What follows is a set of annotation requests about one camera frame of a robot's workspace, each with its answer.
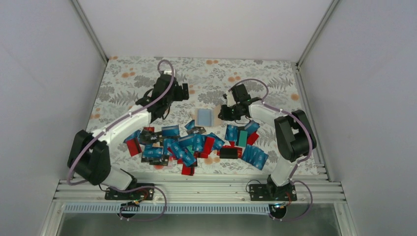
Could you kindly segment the beige leather card holder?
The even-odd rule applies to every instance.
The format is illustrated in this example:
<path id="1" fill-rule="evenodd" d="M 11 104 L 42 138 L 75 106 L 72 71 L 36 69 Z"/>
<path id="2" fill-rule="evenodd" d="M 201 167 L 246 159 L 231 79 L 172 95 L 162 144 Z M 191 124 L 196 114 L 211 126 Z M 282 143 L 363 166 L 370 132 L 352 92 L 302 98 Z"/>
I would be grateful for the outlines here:
<path id="1" fill-rule="evenodd" d="M 213 108 L 197 108 L 195 110 L 195 125 L 202 127 L 216 127 L 223 123 L 218 115 L 220 114 L 221 105 Z"/>

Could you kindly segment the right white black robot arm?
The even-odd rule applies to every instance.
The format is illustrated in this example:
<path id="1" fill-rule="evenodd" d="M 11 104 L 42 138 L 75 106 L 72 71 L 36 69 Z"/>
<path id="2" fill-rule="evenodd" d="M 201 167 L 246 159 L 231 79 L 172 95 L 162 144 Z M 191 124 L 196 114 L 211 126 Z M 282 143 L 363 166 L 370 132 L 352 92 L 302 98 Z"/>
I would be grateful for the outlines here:
<path id="1" fill-rule="evenodd" d="M 270 199 L 279 200 L 285 194 L 284 185 L 291 182 L 296 169 L 317 146 L 306 112 L 275 108 L 259 97 L 251 97 L 243 84 L 233 86 L 223 97 L 227 103 L 221 105 L 219 119 L 234 121 L 248 117 L 274 128 L 281 157 L 268 177 L 272 183 L 266 187 L 266 193 Z"/>

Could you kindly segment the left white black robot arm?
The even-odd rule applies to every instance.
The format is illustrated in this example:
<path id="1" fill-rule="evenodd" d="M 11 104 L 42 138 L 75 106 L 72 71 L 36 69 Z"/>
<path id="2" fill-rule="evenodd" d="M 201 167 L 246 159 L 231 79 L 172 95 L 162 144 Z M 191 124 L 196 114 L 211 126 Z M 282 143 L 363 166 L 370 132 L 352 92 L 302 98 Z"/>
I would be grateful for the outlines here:
<path id="1" fill-rule="evenodd" d="M 74 137 L 67 162 L 67 184 L 75 185 L 72 177 L 78 174 L 83 178 L 81 183 L 106 185 L 117 189 L 124 199 L 133 198 L 137 192 L 134 177 L 112 166 L 111 150 L 138 129 L 163 118 L 173 102 L 188 99 L 188 84 L 180 85 L 174 75 L 163 73 L 153 88 L 121 117 L 92 132 L 80 130 Z"/>

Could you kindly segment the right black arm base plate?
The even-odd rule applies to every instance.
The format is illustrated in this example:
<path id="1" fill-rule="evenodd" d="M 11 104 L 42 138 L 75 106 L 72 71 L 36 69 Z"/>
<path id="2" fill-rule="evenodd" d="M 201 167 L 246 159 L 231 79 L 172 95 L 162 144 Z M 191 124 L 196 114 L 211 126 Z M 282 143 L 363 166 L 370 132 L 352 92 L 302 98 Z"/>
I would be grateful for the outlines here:
<path id="1" fill-rule="evenodd" d="M 288 202 L 298 200 L 295 186 L 290 183 L 278 187 L 273 184 L 250 184 L 248 190 L 252 201 Z"/>

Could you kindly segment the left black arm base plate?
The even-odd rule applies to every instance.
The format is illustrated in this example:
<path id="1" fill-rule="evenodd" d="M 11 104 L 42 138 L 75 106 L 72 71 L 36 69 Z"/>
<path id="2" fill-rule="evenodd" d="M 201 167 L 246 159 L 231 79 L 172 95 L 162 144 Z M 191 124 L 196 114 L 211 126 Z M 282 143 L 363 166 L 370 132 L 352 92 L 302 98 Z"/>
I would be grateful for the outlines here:
<path id="1" fill-rule="evenodd" d="M 151 201 L 153 200 L 154 187 L 154 183 L 135 183 L 127 188 L 126 193 L 107 188 L 104 199 L 115 201 Z"/>

